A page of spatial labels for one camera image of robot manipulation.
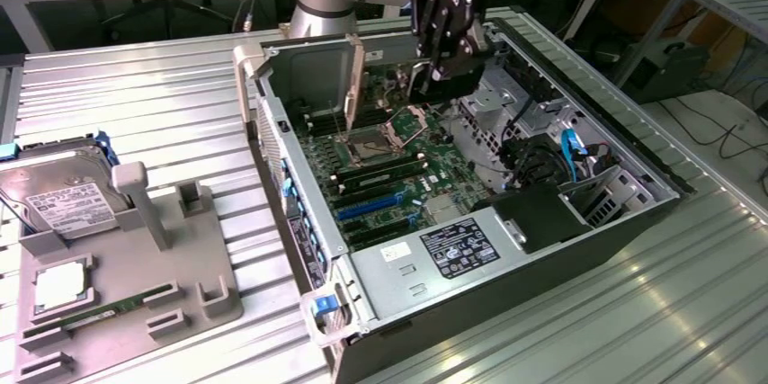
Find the blue latch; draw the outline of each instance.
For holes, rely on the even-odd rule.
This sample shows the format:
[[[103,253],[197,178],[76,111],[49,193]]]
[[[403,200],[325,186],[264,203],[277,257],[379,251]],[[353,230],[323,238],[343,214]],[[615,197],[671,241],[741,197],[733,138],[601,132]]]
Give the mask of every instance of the blue latch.
[[[291,177],[288,177],[284,181],[283,181],[283,197],[289,197],[291,196],[291,187],[293,186],[293,179]]]
[[[573,153],[585,156],[588,152],[576,137],[576,131],[571,128],[564,129],[560,134],[560,147],[563,157],[565,157],[565,162],[568,163],[568,169],[571,170],[571,179],[576,183],[579,182],[579,176],[576,175],[576,165],[573,164]]]
[[[0,162],[16,159],[19,156],[19,144],[7,143],[0,145]]]
[[[312,308],[315,318],[323,317],[336,310],[339,310],[339,300],[335,294],[315,299],[315,307]]]

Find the hard drive label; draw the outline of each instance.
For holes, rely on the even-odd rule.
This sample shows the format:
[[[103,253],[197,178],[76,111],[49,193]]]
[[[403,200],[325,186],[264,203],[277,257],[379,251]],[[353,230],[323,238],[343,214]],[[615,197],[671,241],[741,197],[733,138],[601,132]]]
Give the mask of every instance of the hard drive label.
[[[453,279],[499,259],[473,218],[421,235],[421,241],[445,279]]]
[[[31,195],[27,201],[57,233],[88,228],[115,219],[96,183]]]

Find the aluminum table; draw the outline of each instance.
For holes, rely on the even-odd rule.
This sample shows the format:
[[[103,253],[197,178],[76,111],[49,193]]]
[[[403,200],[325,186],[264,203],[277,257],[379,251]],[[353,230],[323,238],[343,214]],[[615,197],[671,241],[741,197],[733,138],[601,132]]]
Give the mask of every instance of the aluminum table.
[[[621,60],[621,66],[616,73],[615,82],[623,86],[629,79],[645,50],[661,36],[661,32],[673,20],[677,11],[687,0],[669,0],[664,11],[653,22],[651,29],[643,36],[640,45],[631,53],[627,60]],[[692,0],[701,8],[712,11],[727,19],[731,24],[745,31],[763,44],[768,44],[768,0]]]
[[[765,211],[527,14],[509,21],[699,190],[603,266],[365,382],[757,382],[768,378]],[[365,29],[404,21],[364,23]],[[215,193],[244,316],[81,382],[327,383],[247,149],[232,48],[276,31],[28,56],[7,82],[23,143],[91,131],[143,160],[152,194],[197,178]],[[0,383],[12,381],[19,222],[0,227]]]

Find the pcie slot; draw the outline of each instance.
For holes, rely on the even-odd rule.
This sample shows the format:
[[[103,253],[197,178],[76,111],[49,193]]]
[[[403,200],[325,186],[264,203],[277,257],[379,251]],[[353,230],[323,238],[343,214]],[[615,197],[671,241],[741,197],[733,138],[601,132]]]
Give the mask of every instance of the pcie slot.
[[[403,203],[403,192],[339,211],[337,220],[347,220]]]

